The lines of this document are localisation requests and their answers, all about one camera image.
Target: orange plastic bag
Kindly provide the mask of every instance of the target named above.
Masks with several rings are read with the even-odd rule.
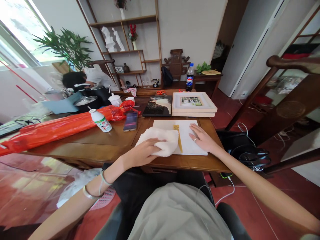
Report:
[[[108,121],[119,121],[126,118],[125,112],[133,110],[134,101],[128,100],[121,103],[120,107],[113,105],[100,108]],[[0,156],[9,153],[19,153],[43,144],[53,142],[73,134],[82,132],[96,126],[91,119],[91,114],[81,113],[64,118],[33,124],[20,129],[19,134],[1,143]]]

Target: kettle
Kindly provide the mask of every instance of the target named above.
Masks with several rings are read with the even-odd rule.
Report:
[[[103,85],[94,86],[93,88],[85,88],[87,86],[90,86],[88,83],[82,83],[82,84],[75,84],[74,87],[81,92],[83,96],[89,97],[89,96],[97,96],[100,102],[103,104],[103,106],[109,106],[111,105],[111,102],[108,100],[108,98],[111,96],[111,89],[110,86],[106,88]]]

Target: white bottle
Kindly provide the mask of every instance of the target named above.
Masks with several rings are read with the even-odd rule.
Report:
[[[112,126],[102,113],[99,113],[96,109],[91,109],[89,113],[91,113],[92,120],[103,132],[111,131]]]

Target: side table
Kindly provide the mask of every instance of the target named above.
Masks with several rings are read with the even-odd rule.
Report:
[[[216,75],[204,75],[204,74],[197,74],[195,72],[193,77],[193,84],[192,88],[195,89],[197,92],[206,92],[210,98],[212,98],[213,93],[218,88],[220,83],[221,77],[223,76],[222,73]],[[196,82],[205,82],[204,84],[196,84]]]

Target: silver bracelet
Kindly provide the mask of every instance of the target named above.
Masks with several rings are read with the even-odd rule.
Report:
[[[108,182],[107,182],[107,180],[104,178],[104,175],[103,175],[104,171],[105,171],[105,170],[103,170],[103,171],[100,173],[101,178],[102,178],[102,181],[103,181],[106,185],[111,186],[113,183],[108,183]]]
[[[93,195],[91,195],[91,194],[88,192],[88,190],[87,190],[87,186],[84,186],[83,189],[82,189],[82,191],[83,191],[84,195],[85,195],[87,198],[94,199],[94,200],[97,200],[97,199],[101,198],[101,197],[104,195],[104,193],[102,193],[101,196],[93,196]]]

